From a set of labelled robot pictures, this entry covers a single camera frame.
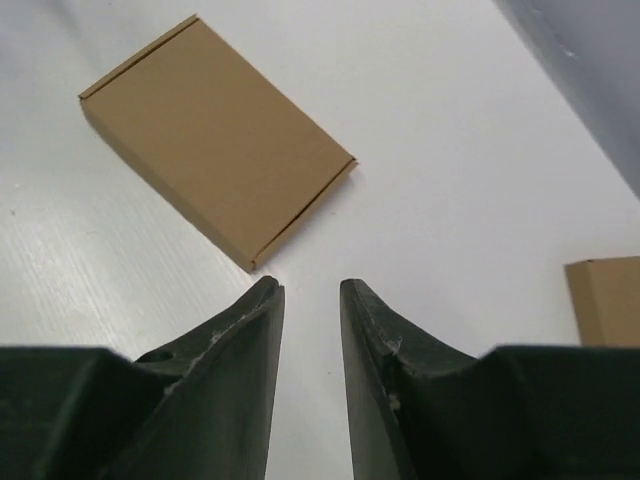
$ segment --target white surface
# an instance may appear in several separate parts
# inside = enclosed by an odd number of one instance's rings
[[[287,288],[269,479],[352,478],[338,284],[477,355],[575,343],[562,264],[638,254],[640,203],[489,1],[2,1],[0,338],[135,357]],[[75,95],[193,12],[361,162],[249,276]]]

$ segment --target wood grain texture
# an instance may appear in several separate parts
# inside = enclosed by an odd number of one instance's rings
[[[576,343],[562,265],[638,253],[636,198],[492,2],[5,3],[0,340],[135,357],[275,276],[287,307],[269,479],[352,478],[340,280],[365,279],[477,355]],[[136,177],[77,104],[194,12],[360,161],[253,275]]]

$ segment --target brown cardboard box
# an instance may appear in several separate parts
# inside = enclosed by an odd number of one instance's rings
[[[80,102],[112,148],[247,271],[356,165],[195,16]]]
[[[640,346],[640,257],[566,266],[584,345]]]

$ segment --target white table surface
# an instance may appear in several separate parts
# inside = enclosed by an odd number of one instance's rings
[[[479,355],[578,340],[562,265],[640,251],[640,203],[488,0],[2,0],[0,340],[134,358],[264,274],[287,289],[267,478],[352,478],[338,285]],[[76,95],[198,12],[359,160],[243,273]]]

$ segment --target gray wall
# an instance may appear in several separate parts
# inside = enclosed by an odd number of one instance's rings
[[[640,196],[640,1],[497,3]]]

